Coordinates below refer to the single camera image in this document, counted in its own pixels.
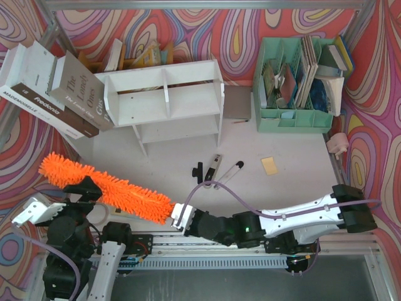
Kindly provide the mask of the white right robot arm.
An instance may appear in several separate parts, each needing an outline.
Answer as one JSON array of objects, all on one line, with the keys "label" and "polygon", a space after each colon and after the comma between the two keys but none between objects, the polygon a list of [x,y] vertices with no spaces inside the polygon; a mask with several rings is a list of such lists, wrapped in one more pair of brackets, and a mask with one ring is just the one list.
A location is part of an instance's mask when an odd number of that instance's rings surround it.
[{"label": "white right robot arm", "polygon": [[307,252],[321,236],[345,229],[363,233],[377,228],[371,199],[357,188],[338,184],[333,192],[308,203],[281,209],[256,210],[226,186],[247,210],[230,218],[213,216],[185,201],[176,204],[172,226],[184,236],[196,236],[238,248],[255,248],[266,243],[266,252],[297,254]]}]

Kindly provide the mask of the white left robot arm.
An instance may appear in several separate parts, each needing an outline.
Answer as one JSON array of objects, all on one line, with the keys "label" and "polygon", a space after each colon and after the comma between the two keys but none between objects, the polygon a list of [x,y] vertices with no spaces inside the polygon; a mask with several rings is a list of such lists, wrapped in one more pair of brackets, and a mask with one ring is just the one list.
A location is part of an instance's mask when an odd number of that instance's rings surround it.
[{"label": "white left robot arm", "polygon": [[[109,300],[118,264],[133,242],[130,225],[107,223],[96,243],[87,216],[103,195],[101,189],[86,176],[78,184],[67,185],[64,191],[81,197],[75,203],[66,200],[61,211],[40,224],[47,228],[46,244],[53,247],[43,273],[46,297],[50,300],[78,300],[84,293],[87,300]],[[94,254],[100,256],[100,262],[91,291],[85,293]]]}]

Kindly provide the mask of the orange microfiber duster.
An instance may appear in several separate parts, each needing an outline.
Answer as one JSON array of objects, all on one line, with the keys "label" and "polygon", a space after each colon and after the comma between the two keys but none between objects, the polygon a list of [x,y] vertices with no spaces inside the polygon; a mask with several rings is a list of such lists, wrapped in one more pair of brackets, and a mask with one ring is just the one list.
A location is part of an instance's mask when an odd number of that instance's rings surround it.
[{"label": "orange microfiber duster", "polygon": [[136,186],[55,152],[42,160],[39,173],[59,188],[78,184],[88,176],[102,191],[103,203],[154,223],[165,224],[174,208],[174,203],[162,193]]}]

